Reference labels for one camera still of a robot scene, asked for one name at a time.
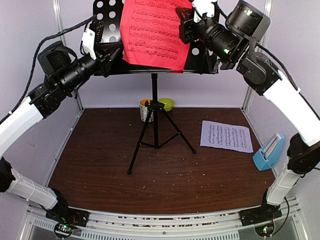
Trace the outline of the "red sheet music paper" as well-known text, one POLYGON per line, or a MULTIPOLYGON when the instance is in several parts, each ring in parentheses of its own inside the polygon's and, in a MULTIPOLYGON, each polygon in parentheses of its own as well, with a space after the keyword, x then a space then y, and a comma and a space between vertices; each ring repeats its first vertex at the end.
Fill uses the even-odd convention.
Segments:
POLYGON ((188 0, 125 0, 120 20, 123 60, 182 71, 190 46, 180 39, 176 8, 191 7, 188 0))

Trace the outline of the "black music stand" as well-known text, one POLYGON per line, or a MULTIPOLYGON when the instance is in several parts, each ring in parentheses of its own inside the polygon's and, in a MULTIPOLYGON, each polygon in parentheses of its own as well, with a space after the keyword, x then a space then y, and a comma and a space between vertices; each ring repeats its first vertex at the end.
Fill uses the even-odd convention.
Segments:
MULTIPOLYGON (((95 30, 98 31, 98 35, 101 36, 99 46, 104 44, 108 45, 105 42, 106 38, 115 39, 114 43, 122 43, 120 31, 118 29, 115 30, 112 35, 111 30, 109 30, 109 26, 114 24, 116 28, 120 27, 120 20, 123 13, 124 3, 117 2, 116 0, 96 0, 93 2, 93 14, 97 15, 97 20, 95 24, 95 30)), ((188 57, 186 60, 186 67, 184 68, 184 72, 186 73, 194 73, 194 74, 217 74, 218 73, 218 56, 214 53, 210 54, 210 51, 206 49, 203 45, 198 42, 194 42, 191 44, 191 47, 194 49, 198 49, 200 51, 198 56, 191 56, 192 51, 188 52, 188 57)), ((173 119, 169 116, 167 111, 165 110, 165 105, 158 100, 158 74, 164 73, 182 73, 181 71, 173 71, 165 68, 159 67, 151 67, 144 65, 136 65, 126 63, 122 57, 124 53, 120 52, 115 57, 114 62, 109 71, 110 75, 127 75, 127 74, 150 74, 151 76, 151 85, 152 85, 152 98, 148 101, 148 105, 146 106, 146 119, 152 123, 153 127, 153 139, 154 143, 146 143, 143 142, 144 135, 146 133, 148 124, 145 122, 143 124, 143 128, 141 130, 139 139, 137 141, 133 157, 129 168, 126 172, 127 175, 132 174, 132 170, 141 146, 147 146, 150 148, 154 148, 155 150, 159 150, 161 147, 172 141, 174 138, 180 136, 190 148, 193 154, 196 154, 197 151, 192 147, 187 138, 181 132, 179 127, 173 121, 173 119), (164 141, 163 143, 159 143, 159 113, 163 113, 163 115, 167 118, 170 124, 176 130, 176 134, 164 141)))

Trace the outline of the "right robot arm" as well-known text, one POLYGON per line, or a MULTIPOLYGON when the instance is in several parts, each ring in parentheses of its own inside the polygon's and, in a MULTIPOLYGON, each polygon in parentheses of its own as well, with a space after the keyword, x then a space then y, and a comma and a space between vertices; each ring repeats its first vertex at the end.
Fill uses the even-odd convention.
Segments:
POLYGON ((183 43, 200 41, 216 54, 221 69, 236 69, 260 96, 274 104, 297 130, 287 150, 287 166, 278 175, 256 210, 268 220, 298 179, 320 161, 320 118, 295 85, 284 65, 266 48, 255 49, 266 33, 270 18, 244 0, 226 17, 215 20, 215 0, 193 0, 191 8, 178 7, 179 38, 183 43))

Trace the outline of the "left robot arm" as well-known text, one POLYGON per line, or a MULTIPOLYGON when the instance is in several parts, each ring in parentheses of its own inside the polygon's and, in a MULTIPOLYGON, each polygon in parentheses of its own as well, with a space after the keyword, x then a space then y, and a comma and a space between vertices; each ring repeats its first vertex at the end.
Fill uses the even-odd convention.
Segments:
MULTIPOLYGON (((83 86, 91 76, 111 74, 113 62, 122 52, 120 42, 99 43, 102 35, 102 22, 93 15, 81 23, 45 37, 38 44, 33 60, 39 62, 45 74, 44 82, 33 90, 24 90, 17 105, 0 121, 0 153, 3 155, 27 130, 49 117, 66 97, 71 97, 74 90, 83 86), (86 26, 81 47, 83 56, 57 41, 40 50, 44 42, 60 37, 75 29, 86 26)), ((0 191, 12 193, 26 201, 32 201, 53 215, 61 222, 72 218, 72 211, 58 190, 44 187, 29 179, 2 156, 0 158, 0 191)))

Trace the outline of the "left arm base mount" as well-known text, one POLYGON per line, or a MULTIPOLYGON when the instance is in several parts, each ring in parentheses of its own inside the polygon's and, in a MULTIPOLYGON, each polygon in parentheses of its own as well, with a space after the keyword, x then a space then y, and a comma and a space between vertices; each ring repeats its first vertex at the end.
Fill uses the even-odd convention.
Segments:
POLYGON ((79 227, 86 227, 90 213, 85 210, 69 208, 66 212, 57 213, 45 209, 46 218, 56 221, 53 233, 59 239, 66 239, 79 230, 79 227))

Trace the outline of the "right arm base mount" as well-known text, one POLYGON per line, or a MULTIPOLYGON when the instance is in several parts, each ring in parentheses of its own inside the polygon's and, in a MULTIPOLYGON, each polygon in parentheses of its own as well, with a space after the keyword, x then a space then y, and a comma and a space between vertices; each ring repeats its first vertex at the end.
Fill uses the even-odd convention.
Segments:
POLYGON ((255 233, 259 237, 270 237, 276 231, 274 220, 280 218, 282 212, 280 210, 262 211, 259 207, 241 210, 239 217, 242 226, 254 226, 255 233))

